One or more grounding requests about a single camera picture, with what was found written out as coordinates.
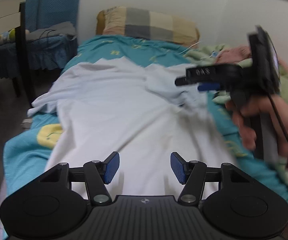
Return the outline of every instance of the checkered pillowcase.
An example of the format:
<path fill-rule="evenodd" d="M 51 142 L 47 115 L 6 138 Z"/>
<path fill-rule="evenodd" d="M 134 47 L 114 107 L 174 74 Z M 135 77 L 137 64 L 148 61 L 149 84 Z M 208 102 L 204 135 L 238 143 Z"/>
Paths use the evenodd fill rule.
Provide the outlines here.
<path fill-rule="evenodd" d="M 195 23 L 148 10 L 113 7 L 104 11 L 103 34 L 121 34 L 191 46 L 199 40 Z"/>

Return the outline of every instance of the blue chair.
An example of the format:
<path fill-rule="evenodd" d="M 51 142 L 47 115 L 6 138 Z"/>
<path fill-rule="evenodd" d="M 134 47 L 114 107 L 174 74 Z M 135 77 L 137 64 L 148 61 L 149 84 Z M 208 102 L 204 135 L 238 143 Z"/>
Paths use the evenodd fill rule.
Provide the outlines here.
<path fill-rule="evenodd" d="M 25 29 L 33 32 L 66 21 L 76 27 L 78 2 L 79 0 L 26 0 Z M 62 69 L 76 55 L 77 39 L 60 35 L 28 41 L 27 51 L 30 69 Z M 0 78 L 12 79 L 17 96 L 20 96 L 16 79 L 19 75 L 15 44 L 1 45 Z"/>

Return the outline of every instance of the bed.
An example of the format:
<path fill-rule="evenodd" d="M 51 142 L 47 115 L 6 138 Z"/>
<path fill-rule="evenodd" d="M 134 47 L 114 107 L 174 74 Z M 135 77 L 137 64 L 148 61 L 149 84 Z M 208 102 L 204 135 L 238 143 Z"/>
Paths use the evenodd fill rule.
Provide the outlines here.
<path fill-rule="evenodd" d="M 35 104 L 35 110 L 30 112 L 33 115 L 31 128 L 5 144 L 4 171 L 7 195 L 12 194 L 56 163 L 66 161 L 70 163 L 70 167 L 75 167 L 82 166 L 84 162 L 93 159 L 103 160 L 104 153 L 99 154 L 99 149 L 102 147 L 107 156 L 115 150 L 118 150 L 121 154 L 120 171 L 116 174 L 112 184 L 108 185 L 109 192 L 113 198 L 115 195 L 122 193 L 133 195 L 172 194 L 178 196 L 182 185 L 176 181 L 175 176 L 172 174 L 169 167 L 169 156 L 165 157 L 172 151 L 178 151 L 186 160 L 198 159 L 206 162 L 208 166 L 218 167 L 222 162 L 234 163 L 247 174 L 281 195 L 288 203 L 288 186 L 281 182 L 274 169 L 263 161 L 254 159 L 252 153 L 242 146 L 237 127 L 232 124 L 230 115 L 225 108 L 212 101 L 212 93 L 198 94 L 196 88 L 194 91 L 182 93 L 192 95 L 194 92 L 198 94 L 197 97 L 192 95 L 192 97 L 195 97 L 193 101 L 198 101 L 198 104 L 194 105 L 198 109 L 197 112 L 199 112 L 197 116 L 189 115 L 185 111 L 181 112 L 179 110 L 180 107 L 175 107 L 176 104 L 180 105 L 180 103 L 178 101 L 172 102 L 174 98 L 177 100 L 178 97 L 175 97 L 174 94 L 169 94 L 169 91 L 171 91 L 169 83 L 176 75 L 183 73 L 185 67 L 190 66 L 189 61 L 183 57 L 182 53 L 187 47 L 159 40 L 147 40 L 123 35 L 102 35 L 104 28 L 104 13 L 101 12 L 98 15 L 97 36 L 79 46 L 77 56 L 68 62 L 62 71 L 59 81 L 71 82 L 68 83 L 71 87 L 79 86 L 79 83 L 84 82 L 87 84 L 85 87 L 90 88 L 98 80 L 106 78 L 107 73 L 105 73 L 105 76 L 100 75 L 97 79 L 94 79 L 92 74 L 88 72 L 88 68 L 95 71 L 98 70 L 98 67 L 106 67 L 110 75 L 115 75 L 116 72 L 123 72 L 124 76 L 126 76 L 125 84 L 129 85 L 128 89 L 124 90 L 125 97 L 128 98 L 129 102 L 131 101 L 130 98 L 134 101 L 138 100 L 136 95 L 134 95 L 135 92 L 130 91 L 133 89 L 132 82 L 134 78 L 140 80 L 145 77 L 150 80 L 147 86 L 151 94 L 141 94 L 142 100 L 129 105 L 131 109 L 138 111 L 141 117 L 130 117 L 128 113 L 123 115 L 125 108 L 120 105 L 126 103 L 122 98 L 114 96 L 114 93 L 119 93 L 123 88 L 119 87 L 119 83 L 114 83 L 116 81 L 115 76 L 114 78 L 110 76 L 111 79 L 109 81 L 106 80 L 105 84 L 111 91 L 116 91 L 110 94 L 104 89 L 99 89 L 98 94 L 89 95 L 94 100 L 97 100 L 96 95 L 109 94 L 108 99 L 111 101 L 118 98 L 119 101 L 114 101 L 115 108 L 111 108 L 111 104 L 107 105 L 107 109 L 110 109 L 111 112 L 108 111 L 106 113 L 103 108 L 104 105 L 98 107 L 97 104 L 91 104 L 93 108 L 86 108 L 88 112 L 85 115 L 81 114 L 82 117 L 73 115 L 73 113 L 80 113 L 76 112 L 80 111 L 82 107 L 79 100 L 85 101 L 85 96 L 82 97 L 81 92 L 77 96 L 74 95 L 73 97 L 75 98 L 70 98 L 70 100 L 77 102 L 73 107 L 74 109 L 69 108 L 71 101 L 67 103 L 65 101 L 67 98 L 65 98 L 62 109 L 66 110 L 60 113 L 54 112 L 54 109 L 50 110 L 50 108 L 54 108 L 50 104 L 47 106 L 44 103 Z M 55 86 L 57 91 L 66 89 L 61 84 L 63 82 L 58 82 L 57 87 Z M 43 100 L 49 100 L 49 98 L 40 98 L 39 102 Z M 99 111 L 106 114 L 104 119 L 103 115 L 97 115 Z M 107 116 L 114 111 L 117 111 L 118 115 L 114 115 L 109 119 Z M 114 118 L 116 116 L 134 118 L 133 126 L 124 127 L 123 124 L 116 121 L 116 118 Z M 76 123 L 71 125 L 65 120 Z M 87 128 L 88 125 L 90 127 L 98 125 L 99 127 L 101 122 L 97 122 L 97 120 L 103 120 L 103 123 L 106 122 L 106 124 L 111 122 L 113 123 L 112 127 L 105 127 L 105 129 L 95 131 L 94 129 L 80 130 L 80 126 Z M 198 123 L 198 127 L 190 125 L 194 124 L 194 122 Z M 139 128 L 139 130 L 143 131 L 141 133 L 133 129 L 140 126 L 142 128 Z M 122 135 L 118 134 L 117 136 L 114 133 L 116 127 L 122 127 Z M 173 134 L 169 134 L 172 129 L 176 131 Z M 71 149 L 74 147 L 70 148 L 65 141 L 71 140 L 72 137 L 77 137 L 76 134 L 79 132 L 81 133 L 80 138 L 93 140 L 93 145 L 90 148 L 89 144 L 87 144 L 88 148 L 85 148 L 85 142 L 75 138 L 74 143 L 83 145 L 78 148 L 79 152 L 76 153 L 76 150 Z M 122 145 L 119 145 L 118 142 L 111 145 L 99 142 L 100 135 L 106 136 L 105 139 L 111 138 L 110 136 L 122 138 Z M 188 141 L 187 138 L 192 138 L 192 135 L 194 135 L 194 140 Z M 143 142 L 150 142 L 151 145 L 149 147 L 147 145 L 143 146 Z M 69 156 L 62 155 L 66 150 L 68 152 L 71 151 Z M 82 157 L 78 159 L 76 155 L 79 155 L 81 150 L 87 153 L 82 154 Z M 163 157 L 159 156 L 158 151 L 165 152 Z M 158 165 L 150 168 L 151 162 Z M 160 168 L 161 166 L 167 167 L 167 170 Z M 151 174 L 151 177 L 141 178 L 140 174 L 142 172 Z M 83 187 L 83 185 L 78 184 L 73 186 L 73 189 L 83 197 L 86 197 Z M 205 187 L 204 197 L 207 197 L 215 190 L 216 185 L 210 184 Z"/>

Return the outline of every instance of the teal bed sheet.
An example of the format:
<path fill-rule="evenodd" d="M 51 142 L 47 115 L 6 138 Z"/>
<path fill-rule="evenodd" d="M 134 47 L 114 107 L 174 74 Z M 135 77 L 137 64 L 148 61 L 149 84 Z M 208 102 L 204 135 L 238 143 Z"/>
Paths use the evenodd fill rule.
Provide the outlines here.
<path fill-rule="evenodd" d="M 151 63 L 178 65 L 188 63 L 182 54 L 179 54 L 185 49 L 163 41 L 148 41 L 121 35 L 95 36 L 79 46 L 77 56 L 67 63 L 63 72 L 79 62 L 94 63 L 100 58 L 114 59 L 123 56 L 142 67 Z M 229 114 L 222 106 L 212 101 L 211 93 L 208 94 L 208 110 L 213 115 L 227 147 L 236 156 L 239 167 L 288 202 L 287 186 L 281 183 L 276 171 L 270 169 L 263 161 L 255 160 L 252 153 L 241 145 L 238 130 Z M 4 170 L 8 195 L 43 173 L 52 150 L 38 143 L 37 134 L 43 126 L 56 123 L 59 123 L 56 114 L 36 114 L 31 129 L 5 144 Z"/>

